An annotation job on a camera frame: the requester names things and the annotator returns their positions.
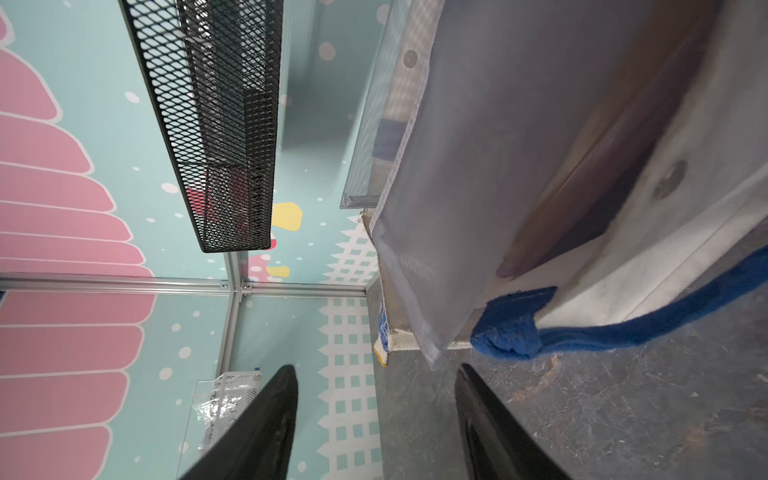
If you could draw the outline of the white grey mesh pouch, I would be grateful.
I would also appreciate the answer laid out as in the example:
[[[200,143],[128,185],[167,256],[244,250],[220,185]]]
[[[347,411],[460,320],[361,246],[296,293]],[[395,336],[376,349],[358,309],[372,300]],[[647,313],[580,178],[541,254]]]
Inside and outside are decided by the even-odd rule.
[[[373,150],[391,90],[410,9],[410,1],[392,1],[389,5],[387,22],[376,52],[365,101],[359,109],[357,135],[340,202],[340,208],[343,210],[369,208],[375,204],[375,194],[369,192]]]

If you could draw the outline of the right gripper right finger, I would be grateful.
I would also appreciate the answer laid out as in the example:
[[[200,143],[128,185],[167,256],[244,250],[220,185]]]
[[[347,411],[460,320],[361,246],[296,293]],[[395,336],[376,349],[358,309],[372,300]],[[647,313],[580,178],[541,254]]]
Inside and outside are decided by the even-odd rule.
[[[471,479],[567,479],[469,364],[459,367],[455,400]]]

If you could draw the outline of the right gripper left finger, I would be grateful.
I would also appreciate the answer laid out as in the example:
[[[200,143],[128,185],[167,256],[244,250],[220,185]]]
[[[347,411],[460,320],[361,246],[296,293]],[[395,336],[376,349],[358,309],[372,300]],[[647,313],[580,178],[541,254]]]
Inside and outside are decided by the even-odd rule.
[[[296,370],[284,365],[182,479],[287,479],[298,400]]]

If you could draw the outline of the pink brown mesh pouch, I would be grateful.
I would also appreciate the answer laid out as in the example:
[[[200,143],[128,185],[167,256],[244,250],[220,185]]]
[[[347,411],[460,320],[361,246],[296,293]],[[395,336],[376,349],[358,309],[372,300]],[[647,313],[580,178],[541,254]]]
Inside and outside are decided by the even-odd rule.
[[[699,70],[720,6],[654,3],[497,278],[517,279],[554,261],[581,267],[595,256]]]

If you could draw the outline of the dark grey mesh pouch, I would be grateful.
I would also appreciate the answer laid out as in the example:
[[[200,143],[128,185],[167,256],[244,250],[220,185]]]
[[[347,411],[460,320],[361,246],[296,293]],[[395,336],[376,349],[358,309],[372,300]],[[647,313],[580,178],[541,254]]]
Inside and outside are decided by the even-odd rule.
[[[372,240],[438,361],[480,303],[649,1],[447,1]]]

